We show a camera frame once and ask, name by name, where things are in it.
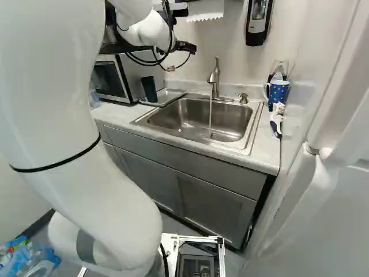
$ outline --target tray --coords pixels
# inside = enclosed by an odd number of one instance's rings
[[[163,88],[156,92],[157,94],[157,103],[148,102],[147,98],[144,97],[139,100],[141,104],[154,106],[154,107],[165,107],[166,105],[176,101],[178,98],[181,98],[183,95],[187,94],[185,89],[173,89],[173,88]]]

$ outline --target countertop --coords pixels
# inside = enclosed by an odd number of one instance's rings
[[[179,147],[228,163],[237,164],[248,169],[276,176],[280,166],[280,141],[270,128],[267,107],[264,105],[256,132],[254,145],[250,155],[240,154],[227,149],[217,148],[185,138],[174,137],[156,130],[130,124],[131,121],[148,113],[155,107],[136,104],[125,106],[102,102],[101,106],[92,110],[95,121],[105,126],[156,140],[174,147]]]

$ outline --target sink basin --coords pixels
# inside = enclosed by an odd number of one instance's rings
[[[187,95],[131,123],[207,145],[243,150],[249,154],[257,127],[254,121],[257,115],[259,118],[261,108],[260,102],[241,105],[238,102],[215,100],[212,103],[212,126],[209,130],[209,99]]]
[[[250,107],[214,102],[210,138],[223,142],[242,139],[252,113]],[[171,129],[178,137],[209,138],[209,114],[208,100],[179,99],[153,114],[148,123]]]

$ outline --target blue mug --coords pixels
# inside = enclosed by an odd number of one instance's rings
[[[289,81],[272,80],[264,85],[264,98],[268,102],[269,111],[273,111],[273,103],[281,102],[286,104]],[[266,87],[269,87],[269,95],[266,94]]]

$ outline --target running water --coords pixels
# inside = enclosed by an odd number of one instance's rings
[[[209,138],[212,138],[212,105],[213,104],[213,96],[210,94],[210,112],[209,112]]]

